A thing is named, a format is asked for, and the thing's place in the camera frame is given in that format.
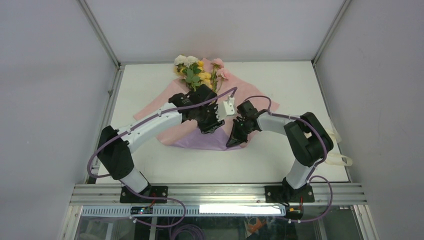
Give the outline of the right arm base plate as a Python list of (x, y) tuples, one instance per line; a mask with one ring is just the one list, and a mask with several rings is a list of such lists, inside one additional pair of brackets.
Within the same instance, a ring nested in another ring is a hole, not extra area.
[(266, 185), (264, 187), (265, 201), (267, 203), (313, 203), (315, 196), (310, 185), (293, 189), (289, 185)]

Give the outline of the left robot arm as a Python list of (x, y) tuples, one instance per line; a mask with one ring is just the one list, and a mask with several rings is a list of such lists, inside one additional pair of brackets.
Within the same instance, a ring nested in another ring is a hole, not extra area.
[(105, 127), (100, 136), (97, 158), (109, 175), (131, 189), (131, 197), (145, 203), (151, 196), (150, 183), (135, 167), (132, 154), (147, 140), (184, 122), (195, 121), (201, 134), (212, 134), (224, 125), (217, 116), (218, 95), (202, 84), (197, 90), (177, 93), (147, 117), (124, 127)]

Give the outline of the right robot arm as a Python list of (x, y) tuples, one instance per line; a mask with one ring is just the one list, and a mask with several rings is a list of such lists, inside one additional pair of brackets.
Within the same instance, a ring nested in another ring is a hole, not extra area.
[(286, 185), (282, 189), (282, 196), (289, 203), (296, 202), (302, 196), (301, 188), (334, 148), (333, 140), (312, 112), (289, 116), (272, 113), (267, 109), (259, 111), (249, 100), (241, 103), (237, 112), (239, 116), (233, 120), (226, 147), (248, 142), (249, 134), (255, 131), (286, 136), (295, 161), (282, 181)]

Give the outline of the yellow fake flower stem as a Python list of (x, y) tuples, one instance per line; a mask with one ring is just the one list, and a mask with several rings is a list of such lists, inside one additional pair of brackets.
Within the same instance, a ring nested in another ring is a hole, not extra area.
[(202, 61), (193, 62), (190, 65), (178, 64), (174, 67), (174, 72), (180, 77), (182, 82), (190, 91), (195, 91), (201, 85), (205, 85), (211, 90), (211, 73), (206, 72), (203, 68)]

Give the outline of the pink fake flower stem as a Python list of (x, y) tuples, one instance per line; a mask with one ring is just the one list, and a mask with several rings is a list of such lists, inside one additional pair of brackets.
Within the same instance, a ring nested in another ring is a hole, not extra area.
[(220, 58), (215, 58), (211, 62), (212, 65), (212, 74), (211, 74), (211, 83), (212, 89), (215, 93), (218, 93), (221, 89), (223, 81), (226, 81), (230, 78), (230, 71), (225, 68), (223, 60)]

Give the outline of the white fake flower stem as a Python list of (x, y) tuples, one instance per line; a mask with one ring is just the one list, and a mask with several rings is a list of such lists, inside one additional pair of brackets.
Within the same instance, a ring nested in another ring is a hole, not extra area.
[(194, 92), (201, 85), (199, 74), (203, 72), (203, 67), (197, 57), (178, 55), (174, 59), (174, 71), (190, 91)]

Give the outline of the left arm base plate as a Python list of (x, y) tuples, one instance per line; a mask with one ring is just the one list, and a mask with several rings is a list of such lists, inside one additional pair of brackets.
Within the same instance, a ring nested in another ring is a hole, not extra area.
[(121, 204), (165, 204), (167, 203), (169, 187), (165, 185), (149, 186), (147, 190), (140, 192), (139, 197), (131, 192), (126, 186), (121, 188), (119, 202)]

